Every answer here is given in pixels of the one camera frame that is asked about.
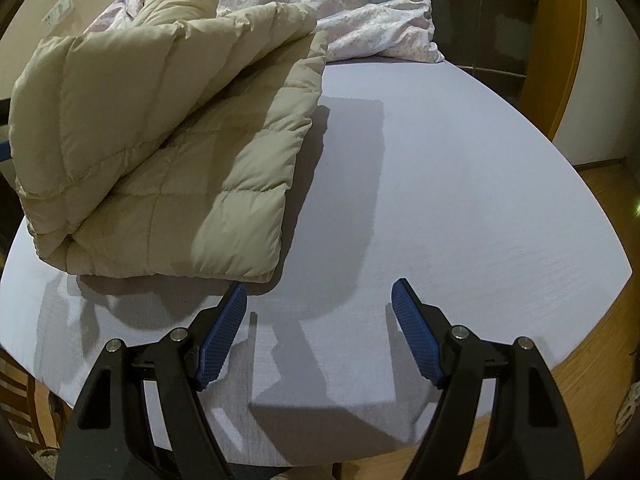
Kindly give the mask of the beige quilted down jacket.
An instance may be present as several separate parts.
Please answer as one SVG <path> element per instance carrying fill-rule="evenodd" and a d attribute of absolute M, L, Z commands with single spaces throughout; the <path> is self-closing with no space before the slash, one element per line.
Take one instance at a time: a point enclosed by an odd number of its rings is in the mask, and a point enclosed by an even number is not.
<path fill-rule="evenodd" d="M 74 275 L 265 283 L 312 124 L 326 34 L 303 3 L 149 0 L 42 40 L 9 144 L 37 256 Z"/>

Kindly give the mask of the lavender bed sheet mattress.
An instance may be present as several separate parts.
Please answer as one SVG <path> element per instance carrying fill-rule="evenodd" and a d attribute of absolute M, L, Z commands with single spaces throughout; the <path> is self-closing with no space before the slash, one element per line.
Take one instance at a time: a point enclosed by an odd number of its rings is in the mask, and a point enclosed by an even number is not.
<path fill-rule="evenodd" d="M 418 442 L 438 392 L 390 291 L 478 336 L 578 347 L 631 267 L 570 163 L 521 113 L 449 63 L 326 68 L 299 152 L 283 256 L 248 286 L 220 377 L 201 394 L 227 460 L 308 466 Z"/>

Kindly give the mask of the wall socket plate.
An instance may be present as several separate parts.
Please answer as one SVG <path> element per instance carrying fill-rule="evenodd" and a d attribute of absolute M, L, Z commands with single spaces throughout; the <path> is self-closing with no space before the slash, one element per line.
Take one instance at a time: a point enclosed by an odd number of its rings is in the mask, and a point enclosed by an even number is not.
<path fill-rule="evenodd" d="M 73 10 L 75 10 L 74 0 L 58 0 L 41 20 L 43 33 L 47 35 L 53 32 Z"/>

